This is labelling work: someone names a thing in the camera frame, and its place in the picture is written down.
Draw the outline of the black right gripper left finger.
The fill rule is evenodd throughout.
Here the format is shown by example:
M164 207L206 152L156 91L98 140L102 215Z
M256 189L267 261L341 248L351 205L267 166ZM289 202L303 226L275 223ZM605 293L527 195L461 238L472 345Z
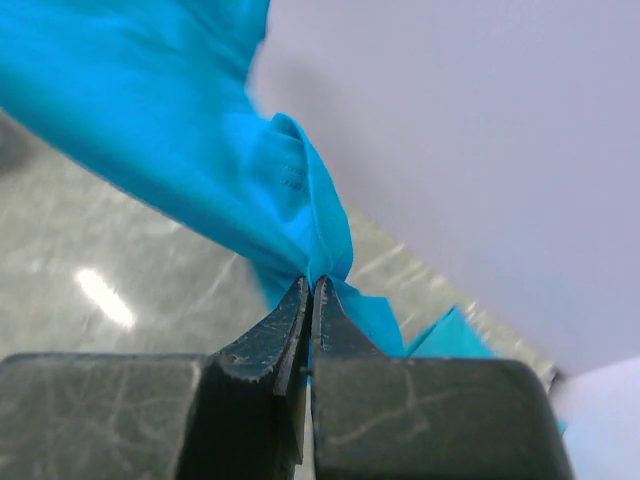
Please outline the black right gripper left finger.
M26 353L1 364L5 479L290 479L310 293L213 354Z

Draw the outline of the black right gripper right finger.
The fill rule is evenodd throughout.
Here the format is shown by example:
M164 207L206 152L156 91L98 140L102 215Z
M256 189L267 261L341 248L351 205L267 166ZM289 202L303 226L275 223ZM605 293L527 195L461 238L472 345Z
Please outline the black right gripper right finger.
M310 349L319 479L570 479L546 391L515 360L398 358L314 291Z

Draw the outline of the blue t shirt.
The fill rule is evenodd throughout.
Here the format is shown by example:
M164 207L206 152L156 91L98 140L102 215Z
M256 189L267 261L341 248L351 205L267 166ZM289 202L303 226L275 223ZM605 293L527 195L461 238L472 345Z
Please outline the blue t shirt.
M383 352L405 354L389 302L346 279L347 213L302 127L263 117L247 80L265 1L5 1L1 106L53 147L249 259L270 302L332 280Z

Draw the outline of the folded teal t shirt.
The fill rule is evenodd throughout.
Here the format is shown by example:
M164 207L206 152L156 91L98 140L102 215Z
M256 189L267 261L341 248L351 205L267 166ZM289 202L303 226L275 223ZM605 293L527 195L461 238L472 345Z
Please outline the folded teal t shirt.
M500 356L492 350L457 307L451 307L406 347L408 358L460 358L466 360L511 361L534 370L526 363Z

